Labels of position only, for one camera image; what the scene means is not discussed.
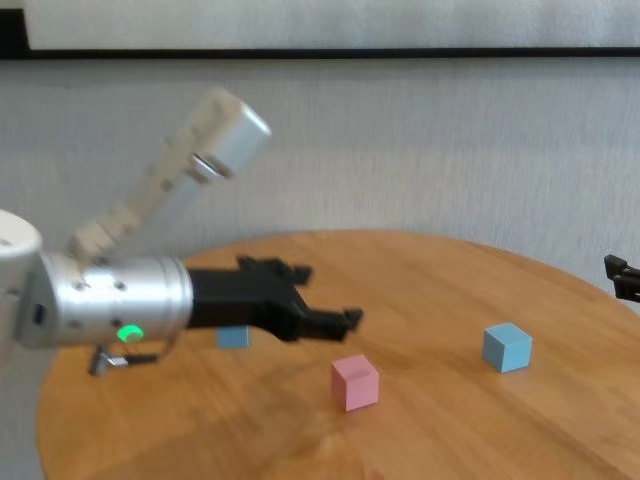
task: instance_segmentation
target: black frame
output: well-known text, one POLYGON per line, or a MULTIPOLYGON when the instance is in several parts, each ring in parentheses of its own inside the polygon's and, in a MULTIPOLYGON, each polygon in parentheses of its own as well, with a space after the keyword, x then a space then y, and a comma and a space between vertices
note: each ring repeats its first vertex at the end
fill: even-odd
POLYGON ((0 10, 0 60, 99 59, 387 59, 640 57, 640 47, 388 48, 243 50, 32 50, 24 11, 0 10))

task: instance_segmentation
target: cube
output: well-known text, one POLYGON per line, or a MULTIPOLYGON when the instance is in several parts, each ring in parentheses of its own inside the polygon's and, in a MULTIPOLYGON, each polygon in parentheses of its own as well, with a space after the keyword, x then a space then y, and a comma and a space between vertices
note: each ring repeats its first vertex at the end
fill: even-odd
POLYGON ((483 358, 500 373, 527 367, 533 339, 513 323, 484 330, 483 358))
POLYGON ((378 382, 378 371, 364 355, 331 363, 331 390, 347 412, 377 403, 378 382))
POLYGON ((249 326, 218 327, 216 330, 218 348, 246 348, 249 346, 249 326))

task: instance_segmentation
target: round table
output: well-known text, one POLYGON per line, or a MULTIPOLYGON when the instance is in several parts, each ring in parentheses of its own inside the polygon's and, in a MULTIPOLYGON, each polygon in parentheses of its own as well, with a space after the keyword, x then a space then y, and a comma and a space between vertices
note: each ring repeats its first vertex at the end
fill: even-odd
POLYGON ((489 246, 384 231, 262 238, 239 254, 310 264, 315 308, 362 307, 343 344, 259 330, 221 350, 190 331, 160 364, 86 373, 60 351, 42 389, 48 480, 640 479, 640 321, 607 293, 489 246), (482 359, 483 330, 533 337, 528 368, 482 359), (380 401, 344 412, 330 365, 363 353, 380 401))

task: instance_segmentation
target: silver cylindrical joint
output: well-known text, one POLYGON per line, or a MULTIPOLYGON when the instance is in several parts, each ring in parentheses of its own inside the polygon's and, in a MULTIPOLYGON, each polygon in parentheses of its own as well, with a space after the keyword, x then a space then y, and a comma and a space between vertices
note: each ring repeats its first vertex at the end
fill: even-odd
POLYGON ((82 269, 65 255, 41 257, 20 309, 18 341, 28 348, 170 339, 191 315, 193 288, 175 258, 139 257, 82 269))
POLYGON ((35 227, 0 210, 0 367, 11 358, 20 296, 41 247, 35 227))

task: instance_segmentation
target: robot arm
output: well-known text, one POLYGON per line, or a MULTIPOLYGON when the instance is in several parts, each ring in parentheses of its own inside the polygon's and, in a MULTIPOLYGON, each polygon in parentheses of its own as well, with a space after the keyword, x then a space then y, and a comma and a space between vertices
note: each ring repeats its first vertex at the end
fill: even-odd
POLYGON ((616 298, 640 303, 640 270, 615 255, 604 258, 607 278, 613 282, 616 298))
POLYGON ((4 231, 16 237, 6 240, 14 246, 4 247, 4 257, 0 242, 0 362, 14 339, 33 349, 92 345, 90 373, 99 375, 159 360, 185 329, 230 325, 261 328, 284 342, 344 340, 362 311, 309 308, 296 291, 312 274, 308 266, 241 257, 235 269, 190 269, 171 257, 118 255, 143 226, 170 221, 201 186, 232 178, 270 135, 249 107, 216 89, 127 200, 80 228, 67 252, 41 252, 33 227, 0 216, 0 239, 4 231), (109 353, 109 345, 131 338, 167 347, 154 355, 109 353))

